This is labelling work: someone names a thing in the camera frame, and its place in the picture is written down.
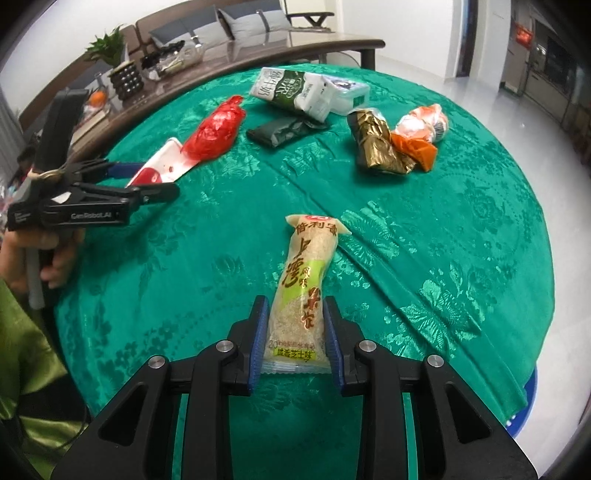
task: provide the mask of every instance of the snack bag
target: snack bag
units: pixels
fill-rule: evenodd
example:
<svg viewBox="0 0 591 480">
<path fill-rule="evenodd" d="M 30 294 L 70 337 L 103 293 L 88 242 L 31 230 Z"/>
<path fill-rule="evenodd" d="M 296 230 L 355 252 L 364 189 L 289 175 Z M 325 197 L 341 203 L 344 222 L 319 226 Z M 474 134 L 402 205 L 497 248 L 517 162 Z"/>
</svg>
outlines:
<svg viewBox="0 0 591 480">
<path fill-rule="evenodd" d="M 232 148 L 238 128 L 246 117 L 240 107 L 244 100 L 233 95 L 222 102 L 184 143 L 181 152 L 195 162 L 214 160 Z"/>
<path fill-rule="evenodd" d="M 356 163 L 360 168 L 406 175 L 416 163 L 394 149 L 390 129 L 377 108 L 357 109 L 347 115 L 347 123 L 357 142 Z"/>
<path fill-rule="evenodd" d="M 246 136 L 265 147 L 277 148 L 328 127 L 328 124 L 322 124 L 304 115 L 289 115 L 246 130 Z"/>
<path fill-rule="evenodd" d="M 271 307 L 263 362 L 266 373 L 329 372 L 324 350 L 322 279 L 339 234 L 351 232 L 337 219 L 290 215 L 295 228 Z"/>
<path fill-rule="evenodd" d="M 424 171 L 435 163 L 439 142 L 449 129 L 449 120 L 441 105 L 420 106 L 404 115 L 391 133 L 391 141 L 399 152 L 415 159 Z"/>
<path fill-rule="evenodd" d="M 264 67 L 251 95 L 291 111 L 304 112 L 319 122 L 330 113 L 336 89 L 319 73 Z"/>
</svg>

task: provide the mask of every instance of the dark green package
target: dark green package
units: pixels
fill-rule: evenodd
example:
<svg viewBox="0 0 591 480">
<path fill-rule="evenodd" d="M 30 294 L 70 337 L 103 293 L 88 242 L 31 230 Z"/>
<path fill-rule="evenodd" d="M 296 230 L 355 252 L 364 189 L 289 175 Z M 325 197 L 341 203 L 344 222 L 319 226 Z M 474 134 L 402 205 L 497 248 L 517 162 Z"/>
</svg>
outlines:
<svg viewBox="0 0 591 480">
<path fill-rule="evenodd" d="M 277 148 L 298 138 L 328 128 L 311 118 L 303 116 L 285 116 L 267 124 L 246 131 L 246 136 L 253 142 L 266 147 Z"/>
</svg>

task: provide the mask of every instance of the hand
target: hand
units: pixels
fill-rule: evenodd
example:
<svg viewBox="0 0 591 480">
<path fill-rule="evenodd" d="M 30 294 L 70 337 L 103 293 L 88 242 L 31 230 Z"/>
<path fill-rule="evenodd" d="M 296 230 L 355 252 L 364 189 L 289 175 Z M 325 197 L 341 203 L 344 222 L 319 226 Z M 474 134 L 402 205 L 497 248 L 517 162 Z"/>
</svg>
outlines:
<svg viewBox="0 0 591 480">
<path fill-rule="evenodd" d="M 0 248 L 0 277 L 15 295 L 28 293 L 25 249 L 53 250 L 53 262 L 43 267 L 40 278 L 49 288 L 59 288 L 66 283 L 76 263 L 78 246 L 84 241 L 84 230 L 75 230 L 73 235 L 60 244 L 57 233 L 41 229 L 6 232 Z"/>
</svg>

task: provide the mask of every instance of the tile floor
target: tile floor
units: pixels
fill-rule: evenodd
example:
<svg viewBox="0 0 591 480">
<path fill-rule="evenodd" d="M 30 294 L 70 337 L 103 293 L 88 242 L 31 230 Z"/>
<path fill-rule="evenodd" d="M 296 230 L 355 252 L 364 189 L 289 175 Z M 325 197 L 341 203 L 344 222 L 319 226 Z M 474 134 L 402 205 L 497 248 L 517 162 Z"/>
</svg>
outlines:
<svg viewBox="0 0 591 480">
<path fill-rule="evenodd" d="M 527 177 L 550 235 L 556 311 L 538 360 L 534 406 L 517 442 L 541 476 L 572 437 L 591 393 L 591 179 L 558 123 L 527 98 L 443 81 L 377 57 L 376 69 L 444 94 L 481 121 Z"/>
</svg>

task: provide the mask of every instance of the round table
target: round table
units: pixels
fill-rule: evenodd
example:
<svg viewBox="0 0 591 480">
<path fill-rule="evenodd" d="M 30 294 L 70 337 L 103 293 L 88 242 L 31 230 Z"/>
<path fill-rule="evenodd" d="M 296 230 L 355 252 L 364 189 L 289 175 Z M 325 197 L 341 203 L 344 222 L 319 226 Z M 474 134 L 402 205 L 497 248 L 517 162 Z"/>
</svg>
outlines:
<svg viewBox="0 0 591 480">
<path fill-rule="evenodd" d="M 213 80 L 151 115 L 110 160 L 145 161 L 167 138 L 186 140 L 230 95 L 244 95 L 247 111 L 232 150 L 180 179 L 173 204 L 143 207 L 129 227 L 89 232 L 56 316 L 91 410 L 149 356 L 193 356 L 246 318 L 257 294 L 272 298 L 293 230 L 284 217 L 309 213 L 340 218 L 353 233 L 339 238 L 323 282 L 343 316 L 395 354 L 438 352 L 497 418 L 510 418 L 525 406 L 554 308 L 544 217 L 523 173 L 442 95 L 370 70 L 292 68 L 370 84 L 371 106 L 391 127 L 418 105 L 440 103 L 451 129 L 433 171 L 359 171 L 346 119 L 336 115 L 327 131 L 283 149 L 251 143 L 248 128 L 281 115 L 247 97 L 256 70 Z M 230 404 L 237 479 L 354 478 L 361 399 L 340 398 L 329 375 L 263 375 L 253 397 Z"/>
</svg>

